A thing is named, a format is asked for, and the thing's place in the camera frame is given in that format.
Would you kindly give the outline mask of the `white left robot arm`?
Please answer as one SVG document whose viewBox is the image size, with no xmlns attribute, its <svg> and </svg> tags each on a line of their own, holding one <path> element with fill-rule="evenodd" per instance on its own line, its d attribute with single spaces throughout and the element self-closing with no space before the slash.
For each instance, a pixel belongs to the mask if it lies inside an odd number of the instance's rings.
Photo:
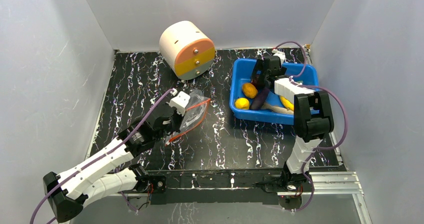
<svg viewBox="0 0 424 224">
<path fill-rule="evenodd" d="M 137 164 L 118 172 L 114 170 L 151 150 L 165 135 L 178 131 L 182 120 L 177 112 L 152 114 L 145 121 L 139 118 L 81 164 L 59 174 L 46 174 L 44 191 L 55 220 L 65 223 L 89 204 L 119 192 L 164 193 L 163 175 L 149 175 Z"/>
</svg>

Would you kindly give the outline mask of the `clear orange-zip bag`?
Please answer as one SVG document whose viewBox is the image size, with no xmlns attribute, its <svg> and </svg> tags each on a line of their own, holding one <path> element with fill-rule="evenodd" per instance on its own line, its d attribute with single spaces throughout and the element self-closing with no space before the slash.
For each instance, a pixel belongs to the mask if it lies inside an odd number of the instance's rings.
<svg viewBox="0 0 424 224">
<path fill-rule="evenodd" d="M 200 89 L 191 90 L 189 95 L 190 101 L 186 107 L 184 116 L 182 116 L 180 129 L 166 137 L 166 146 L 196 128 L 206 117 L 211 99 L 204 96 Z"/>
</svg>

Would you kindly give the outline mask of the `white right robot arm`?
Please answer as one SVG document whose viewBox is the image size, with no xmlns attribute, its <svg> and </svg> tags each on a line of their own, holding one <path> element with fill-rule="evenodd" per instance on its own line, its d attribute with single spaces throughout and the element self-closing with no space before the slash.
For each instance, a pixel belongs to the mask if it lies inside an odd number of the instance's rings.
<svg viewBox="0 0 424 224">
<path fill-rule="evenodd" d="M 315 87 L 303 87 L 286 75 L 279 56 L 257 59 L 250 75 L 250 82 L 262 90 L 250 104 L 250 110 L 262 108 L 271 91 L 293 104 L 293 124 L 296 135 L 292 153 L 283 166 L 279 178 L 263 181 L 262 185 L 273 185 L 295 191 L 308 180 L 309 161 L 323 137 L 334 129 L 334 120 L 329 95 Z"/>
</svg>

